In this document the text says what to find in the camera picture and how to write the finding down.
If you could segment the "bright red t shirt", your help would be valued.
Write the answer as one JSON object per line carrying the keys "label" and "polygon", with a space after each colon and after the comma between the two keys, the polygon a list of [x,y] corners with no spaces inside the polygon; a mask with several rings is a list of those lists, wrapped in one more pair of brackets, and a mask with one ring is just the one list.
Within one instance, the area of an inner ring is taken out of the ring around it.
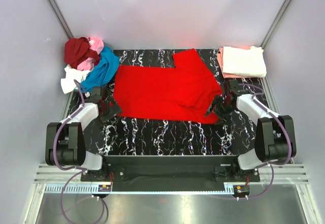
{"label": "bright red t shirt", "polygon": [[173,54],[174,68],[121,65],[113,98],[122,117],[214,124],[207,111],[222,89],[195,49]]}

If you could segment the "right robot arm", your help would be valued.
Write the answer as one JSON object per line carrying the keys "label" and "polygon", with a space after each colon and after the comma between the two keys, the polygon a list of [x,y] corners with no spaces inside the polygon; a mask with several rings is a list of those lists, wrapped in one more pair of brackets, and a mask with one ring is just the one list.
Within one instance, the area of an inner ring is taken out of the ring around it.
{"label": "right robot arm", "polygon": [[254,148],[238,156],[239,168],[252,170],[268,164],[289,163],[297,153],[293,119],[272,111],[249,93],[231,93],[225,99],[217,95],[205,116],[214,113],[219,121],[226,122],[236,110],[246,114],[256,126]]}

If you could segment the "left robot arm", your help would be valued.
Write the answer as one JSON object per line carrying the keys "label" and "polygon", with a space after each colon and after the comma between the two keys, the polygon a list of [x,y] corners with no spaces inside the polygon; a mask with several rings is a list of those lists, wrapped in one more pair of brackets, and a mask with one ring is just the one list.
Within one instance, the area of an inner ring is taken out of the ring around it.
{"label": "left robot arm", "polygon": [[103,157],[86,150],[84,130],[91,122],[105,122],[121,112],[113,97],[105,100],[89,97],[66,119],[49,123],[46,128],[46,164],[64,171],[100,170]]}

